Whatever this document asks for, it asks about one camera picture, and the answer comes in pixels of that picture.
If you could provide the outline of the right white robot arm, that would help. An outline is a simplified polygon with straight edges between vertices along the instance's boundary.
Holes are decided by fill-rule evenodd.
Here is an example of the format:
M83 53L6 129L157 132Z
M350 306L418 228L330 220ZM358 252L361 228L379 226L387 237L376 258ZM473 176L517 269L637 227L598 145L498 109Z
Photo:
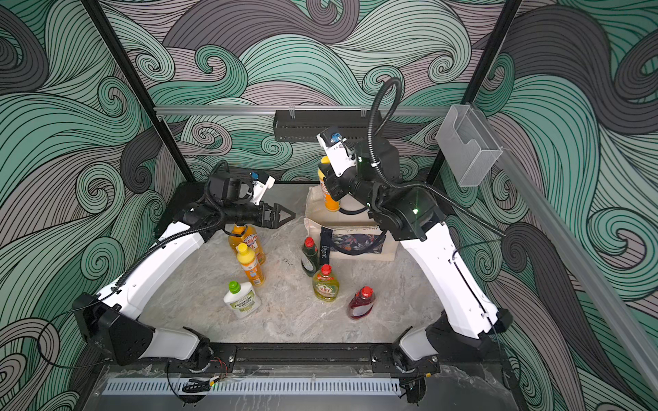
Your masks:
M320 166L320 171L334 200L350 195L367 208L383 233L411 255L443 306L435 323L408 330L397 340L394 358L398 367L411 370L432 358L483 359L491 338L506 332L513 316L497 308L479 287L452 240L433 189L418 183L389 188L361 178L354 167L342 176L336 176L328 164Z

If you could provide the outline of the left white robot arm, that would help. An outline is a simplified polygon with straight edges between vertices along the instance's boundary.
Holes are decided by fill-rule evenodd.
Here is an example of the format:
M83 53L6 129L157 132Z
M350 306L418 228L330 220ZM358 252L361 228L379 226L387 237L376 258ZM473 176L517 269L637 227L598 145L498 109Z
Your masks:
M231 204L216 209L191 203L126 272L94 295L82 294L72 310L83 341L119 366L172 360L194 373L205 371L214 352L208 337L184 327L155 328L140 322L144 308L173 272L226 224L278 229L296 214L279 204Z

